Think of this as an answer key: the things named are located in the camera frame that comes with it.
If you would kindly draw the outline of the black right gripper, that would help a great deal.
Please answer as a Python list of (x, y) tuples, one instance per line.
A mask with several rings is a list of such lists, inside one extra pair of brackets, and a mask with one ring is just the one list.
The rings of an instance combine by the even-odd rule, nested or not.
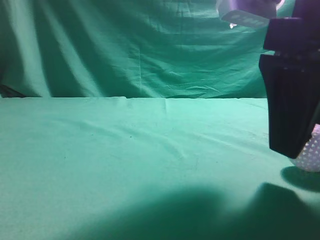
[[(320, 49), (320, 2), (296, 0), (290, 17), (269, 21), (263, 48), (285, 55)], [(320, 62), (262, 54), (259, 69), (268, 103), (269, 147), (295, 159), (320, 123)]]

